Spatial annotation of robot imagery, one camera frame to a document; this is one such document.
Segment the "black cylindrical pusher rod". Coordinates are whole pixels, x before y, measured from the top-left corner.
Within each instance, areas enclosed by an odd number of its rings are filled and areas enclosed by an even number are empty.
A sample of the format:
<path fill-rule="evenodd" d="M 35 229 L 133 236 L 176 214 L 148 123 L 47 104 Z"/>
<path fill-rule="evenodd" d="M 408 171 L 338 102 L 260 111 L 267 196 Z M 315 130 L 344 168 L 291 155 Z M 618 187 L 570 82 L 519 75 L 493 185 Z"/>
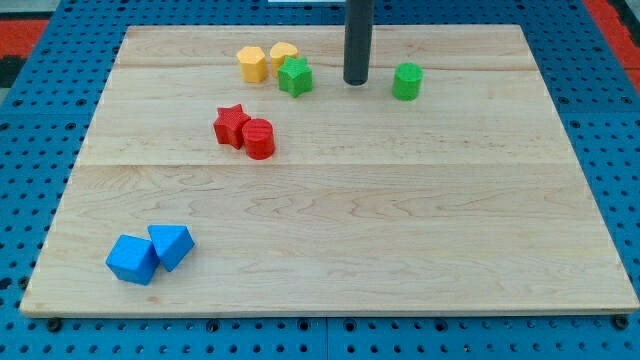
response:
<path fill-rule="evenodd" d="M 351 86 L 368 81 L 375 0 L 347 0 L 343 80 Z"/>

